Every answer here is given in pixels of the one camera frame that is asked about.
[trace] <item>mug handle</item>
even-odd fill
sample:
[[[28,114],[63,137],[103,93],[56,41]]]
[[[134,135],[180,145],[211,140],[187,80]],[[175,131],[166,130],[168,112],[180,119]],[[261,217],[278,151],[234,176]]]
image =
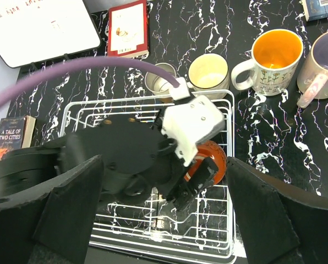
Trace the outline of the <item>mug handle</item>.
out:
[[[316,97],[319,91],[328,81],[328,76],[320,73],[314,78],[311,85],[307,88],[306,92],[301,95],[300,99],[297,101],[297,105],[301,108],[306,108],[310,102]]]
[[[243,82],[236,82],[237,76],[239,76],[240,73],[245,72],[247,70],[252,70],[254,68],[254,62],[252,59],[246,60],[245,62],[241,62],[237,64],[231,71],[231,81],[234,87],[237,90],[246,90],[253,86],[253,80],[251,76],[247,78],[246,81]]]

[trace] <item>red bowl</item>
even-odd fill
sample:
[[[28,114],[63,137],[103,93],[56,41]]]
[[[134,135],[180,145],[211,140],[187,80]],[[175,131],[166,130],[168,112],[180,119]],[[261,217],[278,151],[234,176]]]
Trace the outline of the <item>red bowl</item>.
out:
[[[219,169],[219,171],[214,175],[214,184],[218,184],[224,178],[226,171],[226,154],[224,150],[217,143],[211,140],[199,145],[197,149],[198,153],[195,156],[195,163],[190,167],[184,176],[185,180],[189,181],[191,179],[191,176],[201,165],[204,158],[211,157]]]

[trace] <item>cable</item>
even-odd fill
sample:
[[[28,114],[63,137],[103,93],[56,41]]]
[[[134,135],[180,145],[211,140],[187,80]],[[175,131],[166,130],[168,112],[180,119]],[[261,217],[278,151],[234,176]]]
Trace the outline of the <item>cable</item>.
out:
[[[146,72],[154,73],[166,79],[174,87],[179,86],[179,82],[170,73],[148,62],[118,57],[78,58],[66,61],[64,63],[55,64],[44,71],[39,70],[31,76],[27,76],[19,80],[15,85],[12,85],[0,92],[0,107],[9,102],[11,99],[16,98],[20,93],[32,89],[41,82],[63,76],[66,73],[96,67],[137,68]]]

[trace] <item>black marble countertop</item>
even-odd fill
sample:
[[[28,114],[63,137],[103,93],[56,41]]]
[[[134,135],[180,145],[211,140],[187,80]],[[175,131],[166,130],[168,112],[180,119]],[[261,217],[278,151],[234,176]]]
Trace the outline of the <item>black marble countertop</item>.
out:
[[[328,197],[328,99],[315,100],[304,110],[296,106],[297,73],[312,43],[328,31],[328,19],[306,23],[299,0],[158,0],[149,3],[149,10],[150,54],[142,59],[169,63],[179,76],[186,76],[196,57],[210,52],[225,57],[232,69],[249,59],[254,40],[271,29],[290,29],[302,38],[304,56],[283,94],[264,97],[230,85],[236,100],[235,156],[264,173]],[[107,12],[92,17],[102,45],[74,57],[106,55]],[[30,73],[32,69],[25,67],[20,76]],[[44,119],[43,138],[51,140],[58,136],[64,107],[71,101],[151,95],[144,74],[122,68],[67,74],[18,96],[8,115]]]

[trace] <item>screw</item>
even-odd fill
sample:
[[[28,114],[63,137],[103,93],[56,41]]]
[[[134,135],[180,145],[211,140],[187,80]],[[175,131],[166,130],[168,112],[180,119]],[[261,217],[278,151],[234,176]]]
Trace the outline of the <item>screw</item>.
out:
[[[116,163],[115,162],[112,162],[108,165],[108,169],[112,170],[112,171],[115,171],[116,169]]]

